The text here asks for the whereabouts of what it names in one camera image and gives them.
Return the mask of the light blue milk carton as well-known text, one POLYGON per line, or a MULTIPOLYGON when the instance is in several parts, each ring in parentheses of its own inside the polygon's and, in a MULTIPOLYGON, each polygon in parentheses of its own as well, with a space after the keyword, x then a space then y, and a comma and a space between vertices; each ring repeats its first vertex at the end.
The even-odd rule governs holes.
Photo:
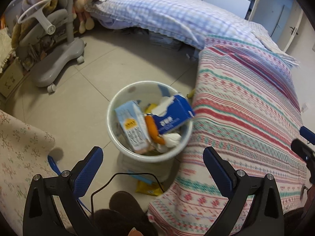
POLYGON ((144 155, 154 149, 142 110, 135 101, 115 109, 119 124, 132 151, 144 155))

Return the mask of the orange peel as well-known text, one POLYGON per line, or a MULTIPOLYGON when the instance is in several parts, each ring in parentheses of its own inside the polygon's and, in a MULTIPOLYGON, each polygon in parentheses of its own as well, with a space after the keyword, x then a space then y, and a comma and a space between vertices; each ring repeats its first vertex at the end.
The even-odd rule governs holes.
POLYGON ((145 116, 145 123, 147 126, 149 136, 151 137, 153 142, 165 146, 166 145, 165 140, 163 139, 163 137, 160 136, 157 125, 155 124, 155 121, 151 115, 148 114, 145 116))

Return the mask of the white tissue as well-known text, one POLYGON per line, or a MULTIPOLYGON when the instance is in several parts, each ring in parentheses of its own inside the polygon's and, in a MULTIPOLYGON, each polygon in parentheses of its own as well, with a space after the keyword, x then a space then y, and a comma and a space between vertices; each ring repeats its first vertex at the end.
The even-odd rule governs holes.
POLYGON ((159 153, 166 153, 171 149, 177 147, 181 141, 181 135, 178 133, 168 133, 161 136, 163 144, 157 144, 157 151, 159 153))

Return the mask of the blue biscuit box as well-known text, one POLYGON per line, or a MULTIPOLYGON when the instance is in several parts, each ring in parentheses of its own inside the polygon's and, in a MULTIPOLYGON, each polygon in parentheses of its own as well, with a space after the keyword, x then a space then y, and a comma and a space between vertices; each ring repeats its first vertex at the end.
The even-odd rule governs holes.
POLYGON ((160 135, 169 133, 195 116, 188 100, 177 94, 167 97, 151 111, 160 135))

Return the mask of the white patterned trash bin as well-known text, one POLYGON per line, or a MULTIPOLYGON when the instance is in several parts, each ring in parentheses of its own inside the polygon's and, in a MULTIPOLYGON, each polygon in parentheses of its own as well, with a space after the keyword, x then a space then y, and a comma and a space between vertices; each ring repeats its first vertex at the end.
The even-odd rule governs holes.
POLYGON ((188 144, 195 113, 173 87, 141 81, 123 87, 109 103, 107 131, 124 170, 162 180, 188 144))

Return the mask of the floral cloth cover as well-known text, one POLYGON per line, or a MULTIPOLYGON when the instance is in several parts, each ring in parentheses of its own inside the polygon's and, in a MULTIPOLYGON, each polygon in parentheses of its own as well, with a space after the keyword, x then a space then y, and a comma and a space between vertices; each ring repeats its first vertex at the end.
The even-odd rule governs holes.
POLYGON ((22 235, 23 212, 32 178, 56 176, 47 156, 56 140, 48 132, 1 111, 1 214, 22 235))

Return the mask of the brown slipper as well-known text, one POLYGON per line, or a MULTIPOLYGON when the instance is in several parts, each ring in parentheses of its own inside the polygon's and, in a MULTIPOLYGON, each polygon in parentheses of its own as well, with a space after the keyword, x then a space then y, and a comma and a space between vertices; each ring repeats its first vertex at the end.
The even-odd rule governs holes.
POLYGON ((92 220, 102 235, 158 235, 138 201, 126 191, 114 193, 109 208, 95 211, 92 220))

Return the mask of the striped patterned bed cover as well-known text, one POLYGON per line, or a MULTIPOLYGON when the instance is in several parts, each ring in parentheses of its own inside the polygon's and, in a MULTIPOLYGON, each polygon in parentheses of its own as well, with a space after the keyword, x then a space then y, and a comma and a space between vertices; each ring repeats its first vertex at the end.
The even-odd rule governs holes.
POLYGON ((296 65, 245 41, 206 38, 190 140, 174 182, 148 208, 149 220, 166 235, 203 235, 227 203, 203 163, 206 147, 250 176, 272 174, 284 212, 300 207, 307 167, 290 149, 303 124, 291 74, 296 65))

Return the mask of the yellow snack packet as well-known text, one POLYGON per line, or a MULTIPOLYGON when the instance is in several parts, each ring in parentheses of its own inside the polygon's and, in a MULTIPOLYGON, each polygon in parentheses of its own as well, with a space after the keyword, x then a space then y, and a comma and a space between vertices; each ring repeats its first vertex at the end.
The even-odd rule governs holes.
POLYGON ((158 197, 164 193, 163 189, 157 183, 148 184, 143 181, 138 181, 136 193, 158 197))

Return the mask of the cardboard box on floor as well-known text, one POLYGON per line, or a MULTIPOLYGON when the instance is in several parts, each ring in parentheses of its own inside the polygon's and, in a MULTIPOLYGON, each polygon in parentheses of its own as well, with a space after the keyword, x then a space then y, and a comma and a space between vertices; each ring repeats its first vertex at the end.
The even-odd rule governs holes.
POLYGON ((14 88, 23 79, 23 66, 20 61, 15 58, 1 75, 0 91, 1 94, 8 98, 14 88))

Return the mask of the grey rolling desk chair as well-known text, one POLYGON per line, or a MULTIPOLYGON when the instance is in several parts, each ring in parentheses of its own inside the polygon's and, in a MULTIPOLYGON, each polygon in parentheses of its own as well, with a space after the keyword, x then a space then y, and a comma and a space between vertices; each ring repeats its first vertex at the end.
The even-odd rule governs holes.
POLYGON ((58 0, 56 8, 47 16, 56 28, 53 34, 47 34, 37 24, 15 48, 22 64, 30 67, 35 86, 46 88, 48 93, 55 92, 54 82, 67 63, 84 62, 85 43, 74 36, 73 3, 74 0, 58 0))

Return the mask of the blue checked quilt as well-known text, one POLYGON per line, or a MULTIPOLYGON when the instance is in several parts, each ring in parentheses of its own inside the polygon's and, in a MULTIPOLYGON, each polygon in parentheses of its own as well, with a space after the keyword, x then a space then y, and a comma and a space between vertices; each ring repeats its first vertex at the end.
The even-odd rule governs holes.
POLYGON ((84 8, 106 28, 139 27, 197 49, 208 35, 277 48, 262 25, 201 0, 86 0, 84 8))

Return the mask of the pink plush toy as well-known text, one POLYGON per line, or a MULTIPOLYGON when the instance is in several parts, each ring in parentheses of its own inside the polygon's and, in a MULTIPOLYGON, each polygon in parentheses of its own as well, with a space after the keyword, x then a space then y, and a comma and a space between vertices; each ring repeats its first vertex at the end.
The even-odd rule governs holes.
POLYGON ((85 10, 85 2, 86 0, 74 0, 73 3, 74 19, 78 18, 80 22, 80 34, 83 34, 86 30, 92 30, 95 26, 95 22, 91 18, 90 13, 85 10))

